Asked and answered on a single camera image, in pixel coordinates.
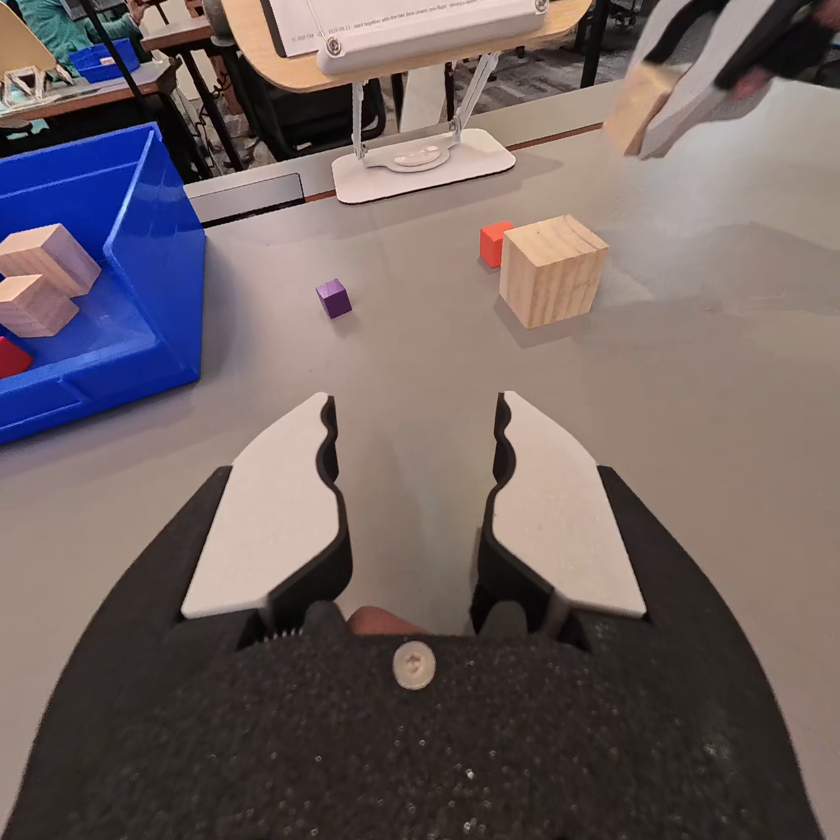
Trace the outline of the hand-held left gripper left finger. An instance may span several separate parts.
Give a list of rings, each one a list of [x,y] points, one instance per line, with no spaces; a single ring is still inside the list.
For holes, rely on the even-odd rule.
[[[347,511],[337,487],[338,420],[318,392],[234,459],[182,602],[187,620],[258,611],[302,623],[350,583]]]

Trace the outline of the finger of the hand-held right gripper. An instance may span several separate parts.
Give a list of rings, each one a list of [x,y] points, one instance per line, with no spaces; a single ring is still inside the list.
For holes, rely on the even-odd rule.
[[[779,1],[722,2],[719,14],[707,14],[697,20],[709,15],[714,17],[706,38],[695,42],[696,53],[685,74],[664,107],[647,126],[640,159],[665,156],[689,129],[716,119],[721,113],[731,112],[740,116],[749,110],[746,106],[734,106],[729,94],[716,87],[716,77],[771,2]],[[687,38],[695,24],[680,42]],[[678,47],[663,64],[675,66],[671,59]]]
[[[663,64],[672,56],[688,29],[707,14],[719,14],[722,1],[660,1],[646,25],[627,66],[631,74],[644,62]]]

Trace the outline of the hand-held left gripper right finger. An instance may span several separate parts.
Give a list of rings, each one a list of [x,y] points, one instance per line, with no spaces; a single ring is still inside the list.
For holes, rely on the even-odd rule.
[[[643,618],[644,597],[593,456],[514,391],[498,394],[493,429],[479,603],[516,602],[527,623],[573,610]]]

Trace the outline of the medium wooden cube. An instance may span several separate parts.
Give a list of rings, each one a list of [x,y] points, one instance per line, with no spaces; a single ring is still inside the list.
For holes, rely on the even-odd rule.
[[[44,275],[11,276],[1,282],[1,324],[21,339],[53,338],[79,308]]]
[[[641,61],[626,75],[602,130],[622,156],[639,156],[648,125],[664,107],[688,65]]]

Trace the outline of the purple wooden cube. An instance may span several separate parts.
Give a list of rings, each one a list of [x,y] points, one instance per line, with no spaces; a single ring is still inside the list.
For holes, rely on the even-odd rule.
[[[318,299],[331,320],[352,311],[352,303],[345,286],[339,279],[332,279],[316,286]]]

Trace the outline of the large wooden cube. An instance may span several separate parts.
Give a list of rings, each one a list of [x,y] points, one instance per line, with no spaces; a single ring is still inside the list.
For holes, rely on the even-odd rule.
[[[503,235],[499,293],[526,329],[589,312],[609,245],[572,215]]]
[[[43,275],[68,298],[85,296],[102,268],[62,224],[9,234],[1,244],[3,277]]]

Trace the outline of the blue plastic bin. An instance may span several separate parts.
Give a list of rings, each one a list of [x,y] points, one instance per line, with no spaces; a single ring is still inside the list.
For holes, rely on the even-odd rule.
[[[54,338],[2,379],[3,445],[197,381],[205,232],[155,123],[2,159],[2,238],[61,223],[101,267]]]

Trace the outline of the red wooden cube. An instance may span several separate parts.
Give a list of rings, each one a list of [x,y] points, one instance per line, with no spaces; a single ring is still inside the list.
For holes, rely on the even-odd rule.
[[[18,347],[9,338],[0,339],[0,378],[1,380],[20,375],[29,370],[33,357]]]
[[[502,262],[502,249],[506,232],[515,229],[509,221],[484,226],[479,231],[479,257],[488,268],[498,269]]]

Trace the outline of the person's right hand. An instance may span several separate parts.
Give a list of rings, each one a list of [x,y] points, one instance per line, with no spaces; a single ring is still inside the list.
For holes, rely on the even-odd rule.
[[[831,54],[815,68],[807,68],[794,78],[818,87],[839,89],[839,57]],[[777,81],[767,70],[754,67],[747,71],[731,88],[729,96],[736,102],[744,102],[764,93],[772,81]]]

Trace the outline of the white instruction sheet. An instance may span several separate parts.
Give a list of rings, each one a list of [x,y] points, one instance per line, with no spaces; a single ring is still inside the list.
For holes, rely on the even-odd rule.
[[[546,1],[268,1],[260,5],[280,56],[342,56],[374,45],[455,36],[457,46],[542,26]]]

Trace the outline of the white folding stand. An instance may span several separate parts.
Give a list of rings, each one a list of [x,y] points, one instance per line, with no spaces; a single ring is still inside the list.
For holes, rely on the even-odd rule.
[[[395,58],[460,46],[456,45],[455,36],[425,36],[417,42],[391,45],[374,45],[366,41],[363,47],[337,57],[319,49],[318,67],[326,74],[340,74]],[[466,129],[480,94],[497,66],[499,55],[499,52],[491,52],[480,58],[467,92],[448,122],[446,131],[430,134],[432,128],[426,127],[375,147],[366,146],[362,140],[364,83],[352,83],[353,154],[346,154],[332,163],[334,188],[339,201],[349,205],[369,203],[509,171],[516,162],[511,153],[503,151],[488,132]]]

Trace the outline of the black office chair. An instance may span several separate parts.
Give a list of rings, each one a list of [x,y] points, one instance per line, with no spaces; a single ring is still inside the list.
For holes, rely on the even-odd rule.
[[[296,93],[271,85],[236,47],[222,58],[250,128],[276,161],[352,145],[352,84]]]

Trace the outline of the brown wooden desk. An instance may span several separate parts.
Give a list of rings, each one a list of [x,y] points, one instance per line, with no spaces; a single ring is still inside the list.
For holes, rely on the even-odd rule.
[[[169,95],[176,87],[177,67],[178,64],[165,62],[142,65],[132,74],[134,84],[145,97],[155,93]],[[51,93],[42,101],[26,101],[15,108],[2,106],[1,120],[54,118],[104,104],[127,101],[132,97],[130,85],[123,77],[94,85],[80,80],[71,87],[63,87]]]

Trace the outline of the small blue bin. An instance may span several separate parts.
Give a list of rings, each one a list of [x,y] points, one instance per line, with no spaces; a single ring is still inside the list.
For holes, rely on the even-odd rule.
[[[130,38],[116,39],[113,45],[129,73],[140,68],[141,59]],[[69,56],[69,61],[77,74],[90,84],[122,77],[120,68],[104,44],[92,45],[73,52]]]

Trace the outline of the pale board on stand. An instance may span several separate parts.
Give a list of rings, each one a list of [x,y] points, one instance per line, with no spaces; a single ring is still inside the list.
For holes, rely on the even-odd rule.
[[[1,82],[6,109],[20,102],[41,102],[50,83],[72,82],[65,68],[41,43],[26,23],[1,2]]]

